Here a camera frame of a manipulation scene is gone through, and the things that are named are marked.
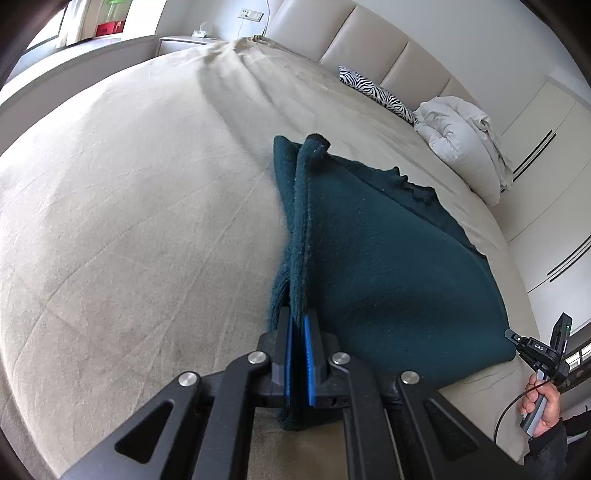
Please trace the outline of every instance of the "wall socket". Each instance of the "wall socket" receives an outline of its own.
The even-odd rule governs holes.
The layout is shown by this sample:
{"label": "wall socket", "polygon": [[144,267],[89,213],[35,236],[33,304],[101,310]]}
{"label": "wall socket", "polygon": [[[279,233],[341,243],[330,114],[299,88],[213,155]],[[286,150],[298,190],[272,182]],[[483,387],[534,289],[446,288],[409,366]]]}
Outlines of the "wall socket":
{"label": "wall socket", "polygon": [[262,18],[262,12],[257,12],[256,10],[249,10],[248,8],[242,8],[240,13],[238,14],[238,18],[242,18],[243,20],[250,20],[253,22],[260,22]]}

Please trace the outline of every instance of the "black bracket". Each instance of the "black bracket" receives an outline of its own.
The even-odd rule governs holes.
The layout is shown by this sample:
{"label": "black bracket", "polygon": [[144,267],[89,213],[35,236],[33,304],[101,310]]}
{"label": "black bracket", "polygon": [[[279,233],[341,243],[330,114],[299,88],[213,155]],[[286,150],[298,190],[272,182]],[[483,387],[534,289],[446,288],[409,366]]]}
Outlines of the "black bracket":
{"label": "black bracket", "polygon": [[[255,409],[290,404],[292,328],[284,309],[256,351],[206,377],[179,375],[62,480],[245,480]],[[415,372],[374,373],[339,351],[314,312],[304,338],[304,394],[316,410],[342,413],[350,480],[526,478]]]}

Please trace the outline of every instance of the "white pillow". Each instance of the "white pillow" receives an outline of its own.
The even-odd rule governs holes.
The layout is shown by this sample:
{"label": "white pillow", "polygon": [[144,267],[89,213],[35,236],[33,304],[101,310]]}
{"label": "white pillow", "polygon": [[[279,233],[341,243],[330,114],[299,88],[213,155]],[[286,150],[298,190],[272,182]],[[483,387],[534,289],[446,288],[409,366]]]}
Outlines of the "white pillow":
{"label": "white pillow", "polygon": [[433,100],[414,112],[415,130],[487,205],[501,198],[494,163],[472,127],[451,107]]}
{"label": "white pillow", "polygon": [[501,153],[501,139],[492,127],[491,117],[476,105],[458,97],[435,97],[433,101],[452,108],[472,127],[491,157],[501,187],[509,190],[513,183],[513,171],[517,165]]}

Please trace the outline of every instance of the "zebra print pillow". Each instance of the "zebra print pillow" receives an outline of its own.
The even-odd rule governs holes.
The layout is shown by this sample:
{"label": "zebra print pillow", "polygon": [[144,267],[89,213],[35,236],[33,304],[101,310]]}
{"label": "zebra print pillow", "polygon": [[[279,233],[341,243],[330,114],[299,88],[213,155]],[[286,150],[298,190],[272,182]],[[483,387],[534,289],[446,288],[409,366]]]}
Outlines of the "zebra print pillow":
{"label": "zebra print pillow", "polygon": [[341,65],[339,66],[339,80],[345,85],[348,85],[358,92],[363,93],[365,96],[368,96],[374,102],[386,107],[388,110],[398,115],[403,120],[406,120],[409,124],[415,124],[416,119],[414,114],[406,107],[406,105],[404,105],[389,91],[376,85],[374,82],[368,80],[363,75],[360,75],[356,71]]}

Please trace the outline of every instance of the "bed headboard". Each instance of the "bed headboard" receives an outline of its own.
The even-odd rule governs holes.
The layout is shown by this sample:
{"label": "bed headboard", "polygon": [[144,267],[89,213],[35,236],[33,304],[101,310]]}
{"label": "bed headboard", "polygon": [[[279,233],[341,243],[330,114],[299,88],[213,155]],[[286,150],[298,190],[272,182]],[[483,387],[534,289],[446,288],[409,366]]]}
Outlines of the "bed headboard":
{"label": "bed headboard", "polygon": [[335,74],[356,70],[415,110],[437,95],[476,103],[432,55],[403,31],[350,0],[284,0],[266,37]]}

